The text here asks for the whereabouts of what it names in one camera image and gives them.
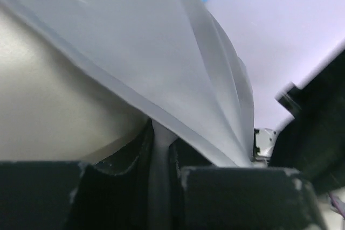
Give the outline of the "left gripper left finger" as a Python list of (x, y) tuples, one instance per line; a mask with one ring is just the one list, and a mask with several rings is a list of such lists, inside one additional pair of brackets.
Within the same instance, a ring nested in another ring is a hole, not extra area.
[(2, 161), (1, 229), (146, 229), (154, 130), (82, 161)]

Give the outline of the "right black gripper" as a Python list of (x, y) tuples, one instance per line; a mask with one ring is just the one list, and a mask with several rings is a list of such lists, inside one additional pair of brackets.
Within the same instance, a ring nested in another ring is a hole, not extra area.
[(318, 195), (344, 187), (344, 52), (278, 102), (294, 118), (278, 134), (269, 165), (301, 171)]

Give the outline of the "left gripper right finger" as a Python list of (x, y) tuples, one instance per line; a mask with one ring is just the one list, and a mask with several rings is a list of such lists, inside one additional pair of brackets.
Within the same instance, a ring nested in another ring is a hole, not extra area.
[(173, 229), (326, 229), (311, 184), (287, 168), (220, 168), (169, 147)]

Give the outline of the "white pillow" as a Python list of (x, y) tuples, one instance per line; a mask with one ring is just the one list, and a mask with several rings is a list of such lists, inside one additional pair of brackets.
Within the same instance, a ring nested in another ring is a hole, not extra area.
[(168, 145), (175, 136), (75, 67), (1, 7), (1, 162), (96, 164), (152, 122), (146, 229), (171, 229)]

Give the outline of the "grey pillowcase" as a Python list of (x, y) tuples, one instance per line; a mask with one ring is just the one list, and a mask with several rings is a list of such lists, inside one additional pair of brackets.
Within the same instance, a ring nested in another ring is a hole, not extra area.
[(250, 167), (253, 93), (201, 0), (1, 0), (77, 67), (220, 167)]

